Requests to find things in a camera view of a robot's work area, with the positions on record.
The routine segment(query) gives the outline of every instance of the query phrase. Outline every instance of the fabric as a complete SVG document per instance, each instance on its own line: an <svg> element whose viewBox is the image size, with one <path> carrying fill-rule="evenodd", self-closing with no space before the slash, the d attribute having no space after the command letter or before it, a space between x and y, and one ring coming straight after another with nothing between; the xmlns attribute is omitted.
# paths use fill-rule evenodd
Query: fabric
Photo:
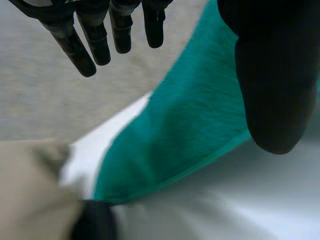
<svg viewBox="0 0 320 240"><path fill-rule="evenodd" d="M83 206L58 184L68 156L53 140L0 142L1 240L70 240Z"/></svg>
<svg viewBox="0 0 320 240"><path fill-rule="evenodd" d="M144 111L104 156L93 198L134 201L213 163L250 138L235 69L237 36L210 0Z"/></svg>

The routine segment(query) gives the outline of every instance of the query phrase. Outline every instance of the black object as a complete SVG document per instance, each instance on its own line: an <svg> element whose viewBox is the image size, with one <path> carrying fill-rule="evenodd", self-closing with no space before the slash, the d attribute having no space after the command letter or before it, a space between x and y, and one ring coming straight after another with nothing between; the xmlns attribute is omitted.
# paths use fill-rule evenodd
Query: black object
<svg viewBox="0 0 320 240"><path fill-rule="evenodd" d="M85 200L83 212L74 225L71 240L117 240L115 218L110 205Z"/></svg>
<svg viewBox="0 0 320 240"><path fill-rule="evenodd" d="M142 0L146 39L151 48L164 43L165 9L173 0Z"/></svg>
<svg viewBox="0 0 320 240"><path fill-rule="evenodd" d="M91 77L97 68L74 28L74 13L80 22L93 59L97 65L111 61L104 19L109 10L112 35L118 53L131 50L131 14L141 0L9 0L30 18L39 20L84 77ZM165 8L173 0L143 0L145 32L148 44L163 44Z"/></svg>
<svg viewBox="0 0 320 240"><path fill-rule="evenodd" d="M84 77L88 78L96 74L96 66L74 28L73 16L58 22L40 22L51 32L54 39Z"/></svg>
<svg viewBox="0 0 320 240"><path fill-rule="evenodd" d="M94 61L100 66L111 61L104 19L109 8L109 0L79 1L76 14Z"/></svg>
<svg viewBox="0 0 320 240"><path fill-rule="evenodd" d="M115 49L119 54L126 54L131 50L131 14L139 6L141 0L111 0L110 22Z"/></svg>

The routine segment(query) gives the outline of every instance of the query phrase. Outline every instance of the robotic hand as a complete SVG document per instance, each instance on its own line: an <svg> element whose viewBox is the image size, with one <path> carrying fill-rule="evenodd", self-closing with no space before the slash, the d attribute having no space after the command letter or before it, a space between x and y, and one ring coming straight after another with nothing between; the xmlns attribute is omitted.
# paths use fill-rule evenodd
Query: robotic hand
<svg viewBox="0 0 320 240"><path fill-rule="evenodd" d="M164 41L165 9L173 0L9 0L30 18L38 19L84 77L96 66L74 28L74 12L97 65L111 61L104 19L109 10L112 34L118 53L131 50L132 12L142 1L148 44L159 48Z"/></svg>

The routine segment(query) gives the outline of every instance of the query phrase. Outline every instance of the green towel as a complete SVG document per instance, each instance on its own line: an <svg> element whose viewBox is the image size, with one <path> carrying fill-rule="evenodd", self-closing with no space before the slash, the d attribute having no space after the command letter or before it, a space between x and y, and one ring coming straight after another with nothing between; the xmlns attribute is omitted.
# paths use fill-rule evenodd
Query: green towel
<svg viewBox="0 0 320 240"><path fill-rule="evenodd" d="M250 138L235 69L237 39L210 0L147 107L105 155L96 200L121 204L141 198Z"/></svg>

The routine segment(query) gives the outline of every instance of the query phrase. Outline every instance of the black finger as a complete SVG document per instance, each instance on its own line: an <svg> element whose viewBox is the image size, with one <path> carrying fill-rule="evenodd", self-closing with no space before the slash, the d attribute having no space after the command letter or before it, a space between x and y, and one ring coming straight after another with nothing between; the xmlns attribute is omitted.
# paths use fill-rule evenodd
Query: black finger
<svg viewBox="0 0 320 240"><path fill-rule="evenodd" d="M290 12L287 8L274 25L260 22L260 31L240 35L235 46L249 131L257 145L275 154L293 149L315 107L320 2L306 2L283 15Z"/></svg>
<svg viewBox="0 0 320 240"><path fill-rule="evenodd" d="M108 0L78 1L76 14L88 42L93 59L100 66L111 61L104 19L109 8Z"/></svg>
<svg viewBox="0 0 320 240"><path fill-rule="evenodd" d="M41 21L54 39L84 77L96 74L97 69L81 42L75 28L73 16L58 22Z"/></svg>
<svg viewBox="0 0 320 240"><path fill-rule="evenodd" d="M131 14L139 6L141 0L111 0L110 1L110 22L115 49L120 54L130 52L131 27L133 21Z"/></svg>
<svg viewBox="0 0 320 240"><path fill-rule="evenodd" d="M146 39L151 48L164 43L165 9L173 0L142 0Z"/></svg>

